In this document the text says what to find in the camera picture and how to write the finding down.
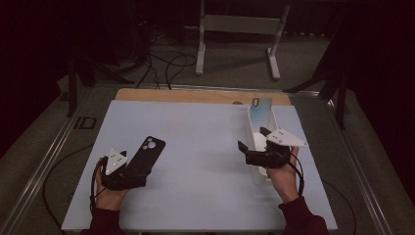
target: white metal stand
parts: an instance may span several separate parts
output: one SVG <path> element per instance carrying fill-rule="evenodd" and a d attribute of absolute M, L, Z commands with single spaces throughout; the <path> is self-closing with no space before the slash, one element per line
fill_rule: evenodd
<path fill-rule="evenodd" d="M 204 73 L 205 62 L 205 31 L 227 31 L 227 32 L 245 32 L 275 35 L 275 40 L 271 48 L 268 48 L 269 66 L 272 71 L 272 78 L 280 79 L 275 53 L 283 33 L 284 25 L 290 11 L 290 5 L 284 7 L 283 15 L 280 19 L 267 18 L 248 18 L 235 16 L 219 16 L 205 14 L 205 0 L 201 0 L 201 19 L 200 19 L 200 37 L 198 60 L 196 63 L 196 75 Z"/>

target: white paper sheet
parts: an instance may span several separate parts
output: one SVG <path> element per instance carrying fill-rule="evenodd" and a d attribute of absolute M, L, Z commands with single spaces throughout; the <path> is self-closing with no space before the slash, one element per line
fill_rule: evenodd
<path fill-rule="evenodd" d="M 88 228 L 89 190 L 96 162 L 111 149 L 132 158 L 145 137 L 166 146 L 147 186 L 131 190 L 120 226 L 139 231 L 264 231 L 284 229 L 281 199 L 272 186 L 256 186 L 237 141 L 246 142 L 247 106 L 112 101 L 63 223 Z M 279 125 L 306 139 L 294 107 L 273 107 Z M 299 158 L 310 210 L 337 229 L 308 148 Z"/>

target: gray carpet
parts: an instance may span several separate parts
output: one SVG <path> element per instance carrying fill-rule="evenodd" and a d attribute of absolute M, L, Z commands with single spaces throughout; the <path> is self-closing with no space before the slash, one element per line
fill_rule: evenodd
<path fill-rule="evenodd" d="M 250 89 L 290 88 L 311 78 L 328 43 L 329 41 L 324 38 L 283 37 L 277 51 L 282 79 L 277 82 L 270 78 L 268 64 L 263 57 L 264 50 L 270 41 L 226 44 L 208 42 L 204 75 L 196 76 L 194 66 L 186 68 L 174 78 L 173 87 L 177 87 L 174 85 L 192 85 Z M 195 38 L 190 38 L 183 45 L 164 43 L 152 49 L 154 51 L 180 50 L 196 56 L 197 43 Z M 170 60 L 177 54 L 157 53 L 157 55 Z M 184 61 L 177 60 L 175 63 L 184 63 Z M 153 66 L 157 70 L 158 78 L 163 81 L 167 63 L 153 59 Z M 177 70 L 178 68 L 171 68 L 170 76 Z M 127 74 L 126 78 L 138 80 L 144 72 L 142 68 Z M 154 80 L 155 75 L 150 73 L 145 80 L 145 85 L 156 86 Z M 66 82 L 65 78 L 61 80 L 64 91 L 67 87 Z M 318 91 L 321 85 L 312 86 L 309 90 Z M 50 175 L 47 184 L 46 193 L 50 208 L 60 222 L 65 217 L 71 194 L 75 190 L 91 151 L 88 146 L 94 143 L 107 107 L 119 87 L 122 85 L 106 77 L 100 77 L 96 88 L 86 90 L 89 96 L 80 107 L 76 118 L 96 118 L 97 125 L 93 129 L 71 130 L 57 161 L 83 147 L 85 149 L 59 164 Z M 341 132 L 333 123 L 330 109 L 315 97 L 293 96 L 291 100 L 298 110 L 321 178 L 330 183 L 324 186 L 339 225 L 339 229 L 331 231 L 331 234 L 352 234 L 353 230 L 352 212 L 338 191 L 346 197 L 356 216 L 356 234 L 378 234 L 376 224 L 373 222 L 351 170 L 348 159 L 349 151 L 345 147 Z M 47 154 L 61 126 L 68 120 L 66 118 L 67 107 L 68 103 L 55 101 L 1 159 L 0 221 L 5 220 L 34 169 Z M 379 199 L 379 204 L 391 226 L 392 234 L 414 234 L 414 207 L 404 193 L 382 145 L 352 92 L 347 94 L 346 109 L 345 134 Z M 19 224 L 14 234 L 59 234 L 59 230 L 45 210 L 40 193 L 36 195 L 33 203 L 27 206 L 27 213 L 24 214 L 22 223 Z"/>

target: red sleeve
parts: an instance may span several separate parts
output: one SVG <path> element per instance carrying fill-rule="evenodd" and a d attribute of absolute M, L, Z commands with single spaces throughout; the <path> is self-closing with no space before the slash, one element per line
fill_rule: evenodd
<path fill-rule="evenodd" d="M 287 222 L 286 235 L 329 234 L 324 218 L 311 213 L 304 197 L 299 197 L 288 204 L 281 204 L 278 207 L 283 211 Z"/>
<path fill-rule="evenodd" d="M 119 211 L 94 209 L 89 229 L 82 230 L 81 235 L 125 235 L 119 228 Z"/>

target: hand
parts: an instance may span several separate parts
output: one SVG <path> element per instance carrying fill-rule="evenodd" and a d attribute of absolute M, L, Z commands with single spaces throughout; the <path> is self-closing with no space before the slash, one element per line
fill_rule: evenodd
<path fill-rule="evenodd" d="M 299 153 L 299 147 L 293 147 L 291 149 L 290 162 L 292 165 L 296 165 L 296 158 Z M 280 195 L 283 203 L 289 203 L 299 197 L 299 191 L 297 190 L 296 171 L 288 164 L 285 164 L 281 168 L 266 168 L 268 177 L 271 178 L 272 184 L 275 190 Z"/>
<path fill-rule="evenodd" d="M 102 167 L 97 170 L 95 174 L 95 181 L 97 182 L 97 202 L 96 207 L 98 209 L 105 209 L 110 211 L 119 211 L 121 207 L 122 201 L 124 200 L 125 196 L 127 195 L 129 189 L 121 190 L 121 191 L 111 191 L 110 189 L 106 189 L 101 184 L 101 171 Z"/>

